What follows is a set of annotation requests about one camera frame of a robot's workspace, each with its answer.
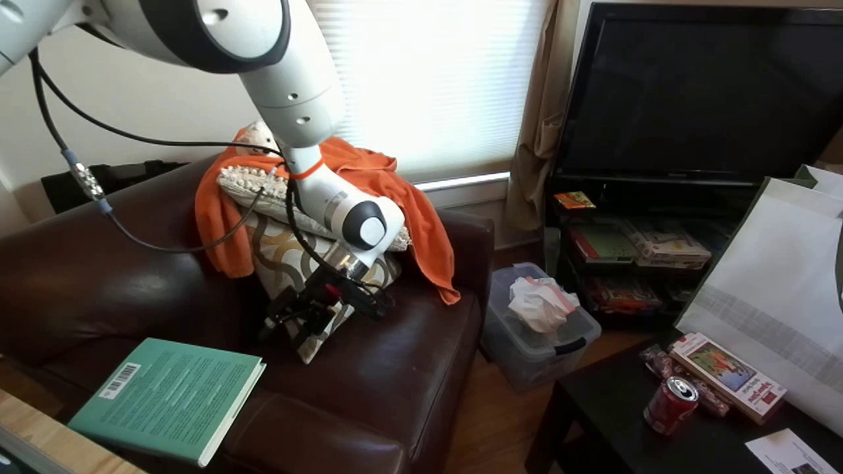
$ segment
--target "leather couch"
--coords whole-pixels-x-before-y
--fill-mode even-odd
[[[192,163],[110,197],[147,242],[197,246]],[[259,340],[265,296],[227,280],[200,250],[128,242],[93,205],[0,240],[0,353],[41,382],[69,420],[143,340],[169,338],[259,353],[269,369],[206,473],[442,473],[487,303],[493,224],[442,214],[459,305],[400,255],[385,320],[354,316],[301,363],[284,336]],[[192,466],[121,450],[147,473]]]

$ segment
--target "soda can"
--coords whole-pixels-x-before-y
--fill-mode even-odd
[[[683,376],[666,376],[651,404],[643,408],[643,420],[659,436],[675,436],[683,420],[687,420],[701,400],[701,394]]]

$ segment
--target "orange cloth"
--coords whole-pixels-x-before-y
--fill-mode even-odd
[[[459,291],[454,288],[454,247],[445,234],[445,226],[426,200],[412,182],[395,174],[398,163],[389,155],[360,151],[347,146],[346,139],[327,139],[322,142],[322,161],[356,186],[368,196],[387,196],[398,204],[406,216],[406,226],[412,234],[412,253],[422,274],[441,291],[445,305],[456,305],[462,301]],[[217,186],[217,176],[223,166],[250,166],[273,172],[277,176],[286,179],[286,172],[279,166],[277,159],[250,155],[238,149],[223,151],[211,168],[202,174],[196,189],[196,224],[200,232],[202,246],[219,242],[227,232],[229,240],[214,246],[207,259],[214,268],[223,271],[227,278],[248,278],[256,271],[252,266],[252,247],[246,230],[235,230],[239,221],[239,209],[232,204],[223,189]]]

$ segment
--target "wooden floor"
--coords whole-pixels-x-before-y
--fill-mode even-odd
[[[499,253],[493,266],[500,268],[513,262],[543,265],[537,247],[517,247]],[[603,338],[597,338],[580,358],[580,366],[607,358],[643,338],[646,336],[637,332],[603,332]],[[2,358],[0,387],[45,413],[57,413],[61,408],[51,394],[18,375],[11,362]],[[517,394],[500,369],[476,353],[445,474],[521,474],[549,399],[551,387]]]

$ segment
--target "black television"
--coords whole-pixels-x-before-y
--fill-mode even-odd
[[[843,121],[843,10],[591,9],[554,176],[759,186]]]

